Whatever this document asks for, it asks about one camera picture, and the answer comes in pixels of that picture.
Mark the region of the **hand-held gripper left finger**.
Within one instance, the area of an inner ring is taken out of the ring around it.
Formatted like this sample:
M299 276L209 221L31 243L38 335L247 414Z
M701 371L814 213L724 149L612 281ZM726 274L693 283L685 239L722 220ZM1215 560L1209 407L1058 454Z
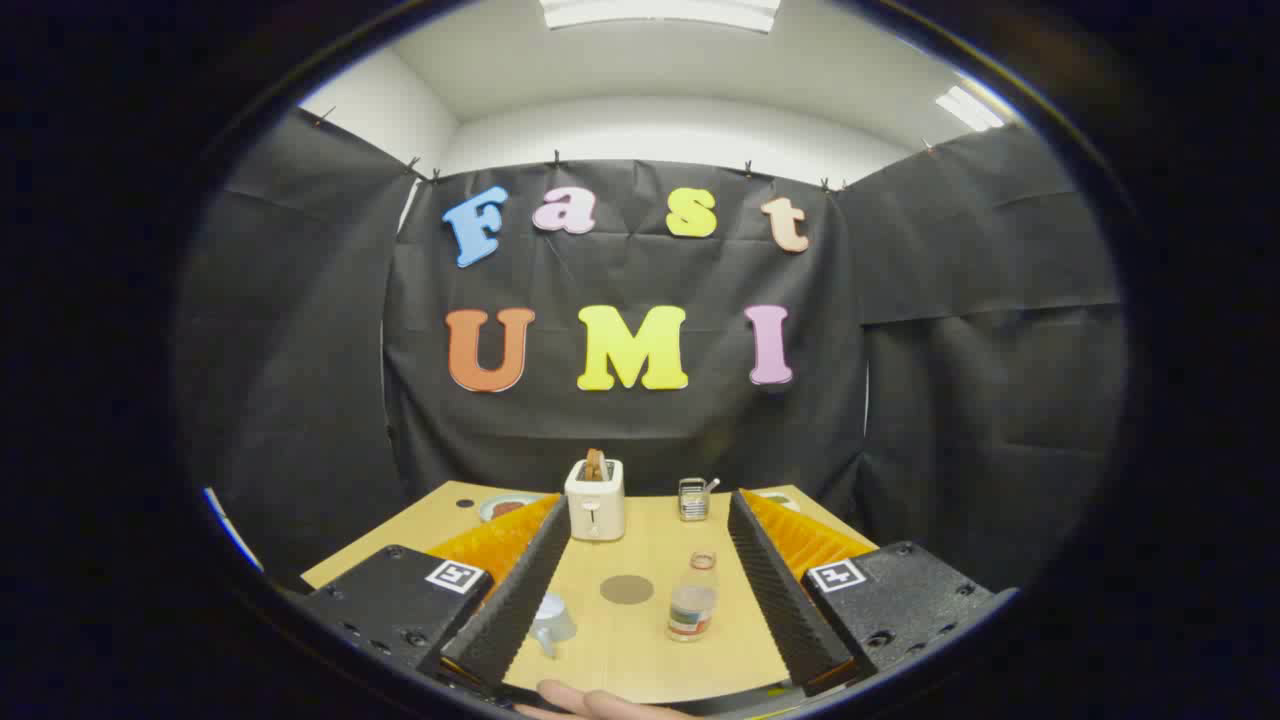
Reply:
M389 667L497 693L568 541L568 502L549 495L428 552L387 544L300 606Z

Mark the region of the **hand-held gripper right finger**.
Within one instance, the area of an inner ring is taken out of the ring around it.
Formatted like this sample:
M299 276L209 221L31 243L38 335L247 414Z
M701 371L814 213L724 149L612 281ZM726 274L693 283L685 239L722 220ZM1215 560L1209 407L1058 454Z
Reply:
M727 527L788 678L809 697L908 666L1016 594L922 544L872 548L745 489L731 497Z

